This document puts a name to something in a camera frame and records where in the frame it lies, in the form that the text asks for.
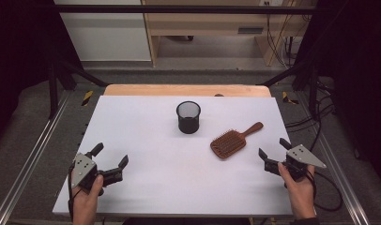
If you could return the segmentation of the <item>yellow black floor tape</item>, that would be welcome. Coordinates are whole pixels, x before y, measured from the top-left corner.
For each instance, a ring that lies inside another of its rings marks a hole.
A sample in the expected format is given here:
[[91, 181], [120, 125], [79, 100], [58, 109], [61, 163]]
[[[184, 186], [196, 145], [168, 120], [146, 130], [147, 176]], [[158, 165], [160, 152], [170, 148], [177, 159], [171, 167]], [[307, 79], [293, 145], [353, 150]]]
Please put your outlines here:
[[286, 92], [282, 92], [282, 101], [283, 101], [284, 103], [290, 103], [290, 104], [294, 104], [294, 105], [299, 104], [299, 102], [298, 102], [297, 100], [295, 100], [295, 99], [290, 99], [290, 98], [288, 97], [288, 95], [287, 95]]
[[90, 100], [90, 98], [92, 97], [93, 95], [93, 91], [87, 91], [84, 95], [84, 99], [82, 101], [82, 106], [86, 106]]

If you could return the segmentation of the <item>wooden table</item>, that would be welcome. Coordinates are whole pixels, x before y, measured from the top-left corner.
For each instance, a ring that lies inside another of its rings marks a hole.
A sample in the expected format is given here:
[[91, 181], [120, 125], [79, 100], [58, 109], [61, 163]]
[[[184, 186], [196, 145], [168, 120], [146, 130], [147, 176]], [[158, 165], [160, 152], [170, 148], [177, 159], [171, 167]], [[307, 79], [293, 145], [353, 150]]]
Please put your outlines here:
[[110, 84], [104, 96], [199, 96], [270, 98], [263, 85], [244, 84]]

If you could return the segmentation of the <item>white cabinet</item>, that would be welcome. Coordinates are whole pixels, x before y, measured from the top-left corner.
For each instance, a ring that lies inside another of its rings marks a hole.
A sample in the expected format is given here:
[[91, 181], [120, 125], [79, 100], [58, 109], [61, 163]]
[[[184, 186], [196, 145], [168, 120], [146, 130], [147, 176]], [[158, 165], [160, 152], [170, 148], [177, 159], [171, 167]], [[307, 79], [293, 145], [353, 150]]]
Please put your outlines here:
[[61, 13], [83, 62], [150, 61], [142, 13]]

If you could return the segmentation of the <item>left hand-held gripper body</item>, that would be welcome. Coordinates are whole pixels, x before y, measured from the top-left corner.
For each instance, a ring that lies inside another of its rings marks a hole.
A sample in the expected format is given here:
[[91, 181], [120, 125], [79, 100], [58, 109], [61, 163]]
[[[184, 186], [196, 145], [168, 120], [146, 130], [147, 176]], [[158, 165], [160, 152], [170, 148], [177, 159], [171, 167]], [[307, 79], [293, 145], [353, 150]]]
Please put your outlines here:
[[78, 153], [74, 159], [74, 168], [71, 173], [71, 186], [90, 190], [98, 175], [97, 163], [92, 159], [91, 153]]

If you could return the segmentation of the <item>person's right hand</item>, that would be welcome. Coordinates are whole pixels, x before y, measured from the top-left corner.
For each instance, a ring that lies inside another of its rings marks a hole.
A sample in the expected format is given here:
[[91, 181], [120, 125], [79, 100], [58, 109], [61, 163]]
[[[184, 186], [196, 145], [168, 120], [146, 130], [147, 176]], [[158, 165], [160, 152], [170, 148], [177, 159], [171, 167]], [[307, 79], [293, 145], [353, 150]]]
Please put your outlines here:
[[315, 218], [313, 185], [308, 178], [295, 181], [287, 168], [278, 163], [280, 176], [287, 186], [291, 209], [295, 220]]

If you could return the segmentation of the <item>person's left hand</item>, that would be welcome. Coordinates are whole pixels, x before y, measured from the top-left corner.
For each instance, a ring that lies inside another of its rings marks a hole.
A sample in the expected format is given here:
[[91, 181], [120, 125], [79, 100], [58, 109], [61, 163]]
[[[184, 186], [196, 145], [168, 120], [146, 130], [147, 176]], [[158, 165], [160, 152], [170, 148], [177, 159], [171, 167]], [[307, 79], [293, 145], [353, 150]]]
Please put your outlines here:
[[94, 225], [98, 206], [98, 196], [103, 186], [103, 176], [98, 175], [89, 192], [80, 187], [72, 190], [73, 225]]

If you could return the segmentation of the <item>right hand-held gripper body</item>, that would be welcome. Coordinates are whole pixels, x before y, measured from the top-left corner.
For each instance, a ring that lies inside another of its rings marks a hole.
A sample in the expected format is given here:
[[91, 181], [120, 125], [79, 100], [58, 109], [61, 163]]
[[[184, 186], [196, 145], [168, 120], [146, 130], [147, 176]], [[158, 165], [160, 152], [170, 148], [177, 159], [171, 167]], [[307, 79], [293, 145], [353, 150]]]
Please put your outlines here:
[[302, 144], [295, 147], [286, 144], [284, 148], [286, 149], [286, 160], [282, 164], [295, 181], [307, 174], [309, 165], [323, 169], [327, 167], [322, 160]]

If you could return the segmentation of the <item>black horizontal frame bar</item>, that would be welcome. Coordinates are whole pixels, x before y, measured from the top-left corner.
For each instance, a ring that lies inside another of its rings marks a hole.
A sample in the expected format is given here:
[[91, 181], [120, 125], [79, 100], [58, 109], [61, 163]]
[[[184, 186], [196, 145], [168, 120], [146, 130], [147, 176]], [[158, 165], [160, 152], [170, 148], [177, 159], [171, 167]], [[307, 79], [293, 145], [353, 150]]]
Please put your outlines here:
[[234, 7], [234, 6], [137, 6], [137, 5], [55, 5], [65, 13], [188, 13], [188, 14], [290, 14], [319, 12], [316, 7]]

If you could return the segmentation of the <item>aluminium floor rail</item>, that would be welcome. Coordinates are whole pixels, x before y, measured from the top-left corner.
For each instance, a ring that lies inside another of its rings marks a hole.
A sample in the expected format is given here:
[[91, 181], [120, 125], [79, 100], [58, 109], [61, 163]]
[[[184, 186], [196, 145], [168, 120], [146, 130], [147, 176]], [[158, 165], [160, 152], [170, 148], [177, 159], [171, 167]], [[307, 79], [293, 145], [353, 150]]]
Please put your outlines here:
[[36, 168], [41, 155], [44, 152], [49, 140], [51, 139], [53, 132], [68, 105], [69, 98], [71, 97], [71, 91], [64, 91], [62, 97], [58, 102], [56, 113], [50, 118], [44, 126], [42, 132], [38, 136], [35, 145], [32, 148], [29, 156], [23, 164], [19, 174], [17, 175], [13, 185], [9, 189], [5, 199], [0, 204], [0, 225], [6, 225], [8, 219], [15, 208], [18, 200], [23, 194], [27, 182], [29, 181], [34, 169]]
[[325, 173], [329, 174], [330, 181], [335, 184], [335, 187], [341, 193], [343, 206], [339, 210], [329, 212], [321, 208], [318, 209], [318, 212], [322, 213], [320, 218], [324, 223], [331, 225], [371, 225], [340, 161], [335, 157], [328, 139], [319, 125], [319, 121], [309, 122], [308, 126], [301, 131], [296, 131], [291, 137], [298, 143], [312, 144], [314, 146], [313, 152], [317, 152], [319, 156], [322, 156], [328, 166]]

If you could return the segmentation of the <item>light wooden desk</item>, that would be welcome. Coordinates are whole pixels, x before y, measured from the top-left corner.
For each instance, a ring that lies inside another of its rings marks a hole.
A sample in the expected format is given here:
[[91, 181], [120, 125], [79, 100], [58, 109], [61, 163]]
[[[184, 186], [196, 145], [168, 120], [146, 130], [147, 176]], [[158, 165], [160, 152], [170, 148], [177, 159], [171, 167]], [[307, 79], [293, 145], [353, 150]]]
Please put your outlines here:
[[[242, 6], [312, 8], [319, 0], [141, 0], [144, 6]], [[158, 58], [160, 39], [177, 36], [251, 36], [267, 66], [280, 59], [285, 38], [304, 36], [310, 15], [155, 14], [144, 15], [152, 62]]]

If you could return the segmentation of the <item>black mesh pen cup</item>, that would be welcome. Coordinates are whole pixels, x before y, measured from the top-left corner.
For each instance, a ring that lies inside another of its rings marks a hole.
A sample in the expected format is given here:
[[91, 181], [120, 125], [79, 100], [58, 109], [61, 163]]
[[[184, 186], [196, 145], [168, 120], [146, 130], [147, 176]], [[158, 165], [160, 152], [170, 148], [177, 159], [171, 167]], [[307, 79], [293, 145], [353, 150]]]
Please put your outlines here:
[[176, 107], [178, 128], [185, 134], [195, 133], [200, 126], [201, 107], [194, 101], [183, 101]]

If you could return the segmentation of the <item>black frame strut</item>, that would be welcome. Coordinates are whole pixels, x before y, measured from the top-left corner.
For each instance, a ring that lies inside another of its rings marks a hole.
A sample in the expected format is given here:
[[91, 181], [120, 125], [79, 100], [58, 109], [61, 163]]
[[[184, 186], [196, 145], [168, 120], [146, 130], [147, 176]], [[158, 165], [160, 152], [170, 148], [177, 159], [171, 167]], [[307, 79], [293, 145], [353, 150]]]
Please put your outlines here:
[[295, 64], [294, 66], [288, 68], [284, 72], [280, 73], [273, 78], [262, 82], [265, 87], [270, 87], [273, 84], [294, 75], [295, 78], [292, 83], [292, 87], [295, 91], [303, 90], [306, 85], [309, 85], [309, 101], [308, 109], [313, 119], [318, 117], [317, 111], [317, 82], [318, 82], [318, 72], [317, 67], [313, 61], [302, 60]]
[[58, 113], [57, 82], [61, 82], [65, 90], [74, 90], [77, 83], [72, 78], [72, 74], [77, 74], [99, 87], [107, 87], [109, 85], [107, 82], [98, 79], [84, 69], [76, 67], [67, 61], [50, 62], [47, 72], [50, 94], [50, 119], [54, 118]]

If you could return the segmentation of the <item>brown wooden paddle hairbrush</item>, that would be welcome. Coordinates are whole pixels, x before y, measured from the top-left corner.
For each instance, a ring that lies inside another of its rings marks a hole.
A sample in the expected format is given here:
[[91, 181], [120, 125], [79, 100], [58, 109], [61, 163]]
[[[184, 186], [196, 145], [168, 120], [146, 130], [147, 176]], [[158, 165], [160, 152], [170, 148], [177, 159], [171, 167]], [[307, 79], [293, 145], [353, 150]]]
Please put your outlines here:
[[261, 122], [257, 122], [244, 132], [235, 129], [227, 130], [211, 142], [210, 148], [218, 158], [227, 159], [246, 146], [247, 136], [261, 130], [263, 127], [264, 125]]

